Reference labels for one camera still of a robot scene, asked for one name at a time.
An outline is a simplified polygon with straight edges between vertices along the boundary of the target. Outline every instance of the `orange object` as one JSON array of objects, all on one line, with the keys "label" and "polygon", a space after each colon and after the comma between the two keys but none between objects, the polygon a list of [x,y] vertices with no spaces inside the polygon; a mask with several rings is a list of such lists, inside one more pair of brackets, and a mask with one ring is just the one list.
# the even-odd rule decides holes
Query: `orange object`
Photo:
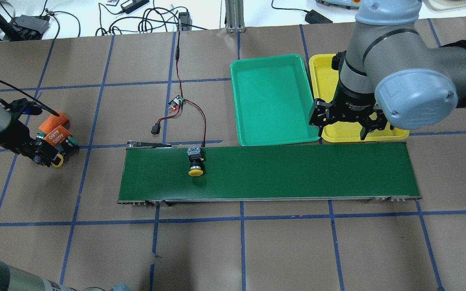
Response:
[{"label": "orange object", "polygon": [[70,132],[62,125],[59,125],[55,127],[53,131],[48,133],[43,139],[52,146],[56,147],[58,144],[61,144],[63,141],[65,141],[68,136],[71,136]]},{"label": "orange object", "polygon": [[44,121],[40,125],[40,131],[42,131],[45,134],[48,134],[52,132],[55,129],[55,127],[58,127],[59,125],[64,125],[66,124],[66,122],[70,121],[64,114],[62,114],[61,111],[56,110],[55,112],[57,112],[60,116],[57,117],[54,115],[50,115],[50,117],[48,117],[46,121]]}]

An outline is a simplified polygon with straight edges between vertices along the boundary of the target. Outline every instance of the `green conveyor belt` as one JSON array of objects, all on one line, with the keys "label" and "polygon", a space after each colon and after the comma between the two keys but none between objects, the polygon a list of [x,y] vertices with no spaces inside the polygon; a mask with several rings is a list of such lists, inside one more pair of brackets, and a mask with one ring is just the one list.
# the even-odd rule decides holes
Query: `green conveyor belt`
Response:
[{"label": "green conveyor belt", "polygon": [[118,203],[419,198],[404,143],[205,148],[190,177],[186,149],[127,150]]}]

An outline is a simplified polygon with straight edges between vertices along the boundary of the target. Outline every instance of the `black connector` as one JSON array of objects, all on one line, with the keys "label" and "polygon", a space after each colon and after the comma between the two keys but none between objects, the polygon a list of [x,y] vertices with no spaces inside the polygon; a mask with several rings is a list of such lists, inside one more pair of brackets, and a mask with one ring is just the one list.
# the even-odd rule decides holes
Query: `black connector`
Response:
[{"label": "black connector", "polygon": [[158,122],[154,124],[150,133],[152,133],[153,135],[158,135],[160,131],[161,131],[161,124]]},{"label": "black connector", "polygon": [[127,2],[122,3],[120,6],[122,6],[122,9],[125,13],[131,14],[136,9],[150,2],[150,0],[129,0]]},{"label": "black connector", "polygon": [[189,12],[179,12],[179,20],[181,22],[181,31],[189,31],[192,29],[192,19]]},{"label": "black connector", "polygon": [[316,23],[332,23],[332,21],[323,15],[321,15],[319,12],[311,10],[305,15],[305,21],[310,23],[310,24],[316,24]]}]

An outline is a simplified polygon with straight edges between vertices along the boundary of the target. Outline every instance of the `yellow tray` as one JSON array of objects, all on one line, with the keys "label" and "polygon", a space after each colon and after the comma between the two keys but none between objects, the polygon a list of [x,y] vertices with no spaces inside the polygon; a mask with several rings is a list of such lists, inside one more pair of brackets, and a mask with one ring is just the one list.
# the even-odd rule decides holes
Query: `yellow tray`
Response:
[{"label": "yellow tray", "polygon": [[[321,97],[326,102],[332,101],[339,79],[339,72],[332,70],[331,67],[333,56],[335,54],[314,55],[309,60],[314,98]],[[373,114],[371,117],[375,120],[377,114]],[[361,129],[362,127],[358,123],[337,122],[327,125],[321,137],[327,142],[371,142],[405,140],[409,136],[409,131],[390,130],[388,125],[385,130],[374,131],[369,133],[365,140],[360,140]]]}]

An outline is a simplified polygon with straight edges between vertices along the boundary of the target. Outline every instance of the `tiled table surface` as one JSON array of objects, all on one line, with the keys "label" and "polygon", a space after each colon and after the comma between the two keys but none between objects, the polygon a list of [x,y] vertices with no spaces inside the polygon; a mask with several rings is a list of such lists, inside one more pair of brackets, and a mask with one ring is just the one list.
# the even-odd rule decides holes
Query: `tiled table surface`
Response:
[{"label": "tiled table surface", "polygon": [[[432,47],[466,39],[466,18],[416,26]],[[209,146],[238,146],[232,61],[335,53],[352,28],[181,33],[183,90],[207,114]],[[117,205],[127,140],[199,143],[192,108],[150,134],[178,91],[175,40],[156,33],[0,43],[0,79],[42,93],[70,117],[82,145],[60,169],[0,149],[1,260],[80,289],[466,290],[466,109],[407,138],[420,201]],[[0,98],[21,96],[0,85]],[[44,118],[33,116],[29,127]]]}]

